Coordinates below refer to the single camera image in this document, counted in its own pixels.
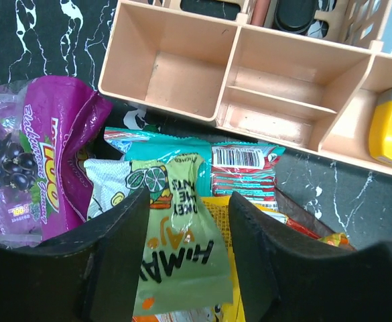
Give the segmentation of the light green himalaya packet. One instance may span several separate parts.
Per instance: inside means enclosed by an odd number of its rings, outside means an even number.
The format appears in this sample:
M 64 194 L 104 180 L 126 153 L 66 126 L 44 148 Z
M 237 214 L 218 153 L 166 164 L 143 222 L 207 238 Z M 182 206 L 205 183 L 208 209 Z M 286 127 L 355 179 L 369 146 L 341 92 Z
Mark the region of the light green himalaya packet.
M 196 189 L 197 153 L 159 160 L 84 162 L 93 184 L 87 217 L 104 215 L 139 188 L 149 191 L 149 221 L 133 314 L 210 308 L 233 300 L 226 244 Z

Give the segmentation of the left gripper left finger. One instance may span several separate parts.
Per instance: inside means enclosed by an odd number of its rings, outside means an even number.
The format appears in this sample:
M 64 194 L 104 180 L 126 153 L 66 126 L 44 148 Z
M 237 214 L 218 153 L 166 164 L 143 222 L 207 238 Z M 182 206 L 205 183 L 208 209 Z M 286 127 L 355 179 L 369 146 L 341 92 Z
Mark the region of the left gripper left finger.
M 36 247 L 0 245 L 0 321 L 130 321 L 148 219 L 137 189 Z

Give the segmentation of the purple blackcurrant candy bag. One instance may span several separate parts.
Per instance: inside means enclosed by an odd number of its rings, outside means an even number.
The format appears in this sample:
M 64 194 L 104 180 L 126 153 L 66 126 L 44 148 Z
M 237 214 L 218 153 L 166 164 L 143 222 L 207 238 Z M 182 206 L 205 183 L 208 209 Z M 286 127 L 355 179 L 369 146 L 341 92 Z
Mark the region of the purple blackcurrant candy bag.
M 112 107 L 69 76 L 0 86 L 0 243 L 35 246 L 86 221 L 84 162 Z

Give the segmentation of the teal snack packet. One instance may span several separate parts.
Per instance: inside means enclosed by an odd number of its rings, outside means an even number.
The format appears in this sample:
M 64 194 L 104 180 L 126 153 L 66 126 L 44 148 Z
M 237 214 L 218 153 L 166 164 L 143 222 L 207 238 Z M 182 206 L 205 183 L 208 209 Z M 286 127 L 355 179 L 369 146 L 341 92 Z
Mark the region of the teal snack packet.
M 197 189 L 203 197 L 230 196 L 238 192 L 256 205 L 278 210 L 275 165 L 285 148 L 269 143 L 210 143 L 194 137 L 178 138 L 143 130 L 108 127 L 106 143 L 124 160 L 158 160 L 166 163 L 180 154 L 203 158 Z

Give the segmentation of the red doritos bag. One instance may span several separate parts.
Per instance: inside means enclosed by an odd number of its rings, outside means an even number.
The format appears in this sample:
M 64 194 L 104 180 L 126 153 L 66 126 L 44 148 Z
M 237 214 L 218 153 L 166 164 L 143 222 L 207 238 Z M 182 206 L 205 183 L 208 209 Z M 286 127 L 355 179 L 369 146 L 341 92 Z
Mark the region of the red doritos bag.
M 344 233 L 336 233 L 277 187 L 275 187 L 275 196 L 279 212 L 288 217 L 287 224 L 290 227 L 325 244 L 355 251 Z

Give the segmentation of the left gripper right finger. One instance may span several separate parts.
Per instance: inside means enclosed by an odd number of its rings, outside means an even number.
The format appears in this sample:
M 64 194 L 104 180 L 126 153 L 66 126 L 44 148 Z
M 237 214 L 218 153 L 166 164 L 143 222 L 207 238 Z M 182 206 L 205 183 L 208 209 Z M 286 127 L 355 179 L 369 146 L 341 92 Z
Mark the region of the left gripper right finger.
M 247 321 L 392 321 L 392 241 L 331 246 L 238 193 L 228 216 Z

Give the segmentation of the yellow snack packet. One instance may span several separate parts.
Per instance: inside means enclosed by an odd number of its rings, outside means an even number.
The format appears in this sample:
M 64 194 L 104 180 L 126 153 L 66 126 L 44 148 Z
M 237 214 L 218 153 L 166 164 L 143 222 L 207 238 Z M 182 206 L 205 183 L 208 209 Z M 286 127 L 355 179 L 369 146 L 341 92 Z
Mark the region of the yellow snack packet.
M 232 247 L 231 229 L 228 216 L 230 197 L 202 197 L 202 201 L 212 215 L 219 228 L 228 250 L 228 261 L 231 266 L 231 280 L 233 283 L 233 303 L 221 305 L 220 321 L 245 321 L 243 300 L 240 292 L 235 255 Z

